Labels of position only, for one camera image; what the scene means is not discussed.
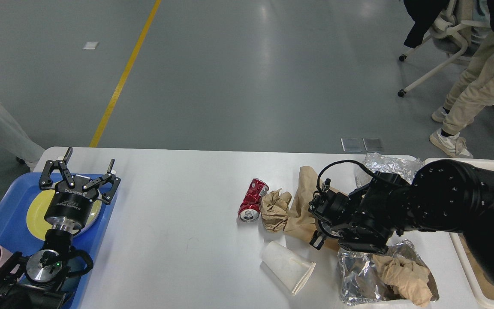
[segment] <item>yellow plate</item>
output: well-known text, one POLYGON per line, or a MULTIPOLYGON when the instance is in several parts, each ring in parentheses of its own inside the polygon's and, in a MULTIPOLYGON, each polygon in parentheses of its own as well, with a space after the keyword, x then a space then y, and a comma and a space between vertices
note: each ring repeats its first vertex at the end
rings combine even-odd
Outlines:
MULTIPOLYGON (((45 221, 43 217, 45 216, 47 209, 49 209, 49 204, 51 203, 53 196, 54 190, 41 191, 30 204, 28 213, 26 214, 26 225, 28 226, 28 230, 33 236, 43 241, 45 241, 45 233, 52 227, 52 225, 45 221)), ((102 206, 102 202, 99 200, 94 201, 93 208, 90 210, 89 218, 87 219, 84 229, 81 231, 73 230, 72 234, 74 234, 74 236, 80 235, 93 225, 100 213, 100 206, 102 206)))

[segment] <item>blue tray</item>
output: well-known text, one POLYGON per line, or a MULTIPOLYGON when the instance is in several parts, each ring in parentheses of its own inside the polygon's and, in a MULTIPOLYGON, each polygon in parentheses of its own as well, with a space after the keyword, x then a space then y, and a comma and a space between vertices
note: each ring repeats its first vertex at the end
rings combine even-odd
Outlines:
MULTIPOLYGON (((26 213, 30 203, 41 192, 38 184, 40 176, 41 173, 28 173, 16 178, 0 203, 0 245, 10 252, 20 251, 23 256, 32 255, 43 246, 43 241, 35 238, 26 226, 26 213)), ((84 174, 84 176, 94 179, 100 175, 84 174)), ((62 180, 60 174, 51 174, 51 178, 55 183, 62 180)), ((110 187, 111 184, 106 184, 100 188, 100 192, 107 192, 110 187)), ((102 203, 96 221, 90 229, 74 237, 72 243, 75 248, 87 251, 93 259, 95 267, 96 255, 100 249, 108 221, 110 221, 115 200, 114 197, 110 205, 102 203)), ((77 309, 79 307, 89 278, 90 272, 81 277, 74 297, 66 303, 63 309, 77 309)))

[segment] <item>red can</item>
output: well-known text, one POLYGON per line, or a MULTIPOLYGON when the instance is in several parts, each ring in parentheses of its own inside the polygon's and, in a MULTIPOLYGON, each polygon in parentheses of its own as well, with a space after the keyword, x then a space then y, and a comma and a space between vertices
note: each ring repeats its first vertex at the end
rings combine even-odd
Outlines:
POLYGON ((239 219, 244 222, 253 222, 260 217, 260 199, 266 195, 269 188, 262 180, 254 178, 239 206, 239 219))

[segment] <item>yellow floor line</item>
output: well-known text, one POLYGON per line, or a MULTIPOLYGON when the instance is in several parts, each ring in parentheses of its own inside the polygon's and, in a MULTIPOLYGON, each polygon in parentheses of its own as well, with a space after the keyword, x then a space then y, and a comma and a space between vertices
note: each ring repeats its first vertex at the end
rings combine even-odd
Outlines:
POLYGON ((142 29, 141 35, 139 37, 139 40, 137 41, 137 44, 135 45, 135 49, 133 49, 133 52, 131 53, 131 57, 129 57, 129 61, 127 62, 127 65, 125 66, 125 70, 123 71, 123 74, 121 74, 121 78, 119 79, 119 82, 117 83, 117 86, 114 90, 114 95, 112 95, 110 99, 110 103, 108 103, 108 107, 106 107, 106 111, 104 112, 104 115, 102 115, 102 120, 100 120, 100 123, 98 124, 98 128, 94 132, 93 139, 91 139, 89 147, 96 147, 98 145, 98 142, 100 141, 100 138, 102 137, 102 133, 104 132, 104 129, 106 129, 106 125, 108 124, 108 120, 110 119, 110 116, 112 112, 114 111, 115 104, 117 100, 119 99, 119 96, 121 94, 121 90, 123 89, 123 86, 125 85, 125 82, 127 82, 127 78, 129 77, 129 73, 131 72, 131 69, 133 65, 135 64, 135 60, 137 59, 137 56, 139 55, 139 51, 141 50, 142 43, 145 40, 146 34, 148 33, 148 30, 150 29, 151 22, 154 19, 155 13, 157 12, 157 8, 159 8, 159 4, 161 3, 161 0, 157 0, 154 4, 154 7, 151 9, 150 16, 148 17, 148 20, 145 23, 144 28, 142 29))

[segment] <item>crumpled brown paper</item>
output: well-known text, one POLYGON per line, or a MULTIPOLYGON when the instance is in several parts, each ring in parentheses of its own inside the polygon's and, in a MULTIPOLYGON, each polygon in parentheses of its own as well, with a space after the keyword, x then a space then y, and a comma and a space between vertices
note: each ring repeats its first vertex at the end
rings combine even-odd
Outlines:
POLYGON ((428 268, 403 257, 376 254, 373 254, 373 262, 379 278, 391 285, 394 293, 420 307, 426 307, 430 303, 432 292, 428 288, 428 268))
POLYGON ((291 201, 291 194, 283 192, 281 189, 268 192, 262 198, 260 213, 262 223, 267 231, 277 233, 283 231, 287 223, 287 209, 291 201))
MULTIPOLYGON (((296 190, 295 199, 292 201, 291 209, 287 212, 287 220, 283 233, 310 242, 312 235, 316 230, 316 220, 308 212, 308 203, 313 199, 313 193, 316 191, 317 173, 310 166, 300 168, 298 174, 298 189, 296 190)), ((339 244, 333 239, 328 239, 324 247, 338 251, 339 244)))

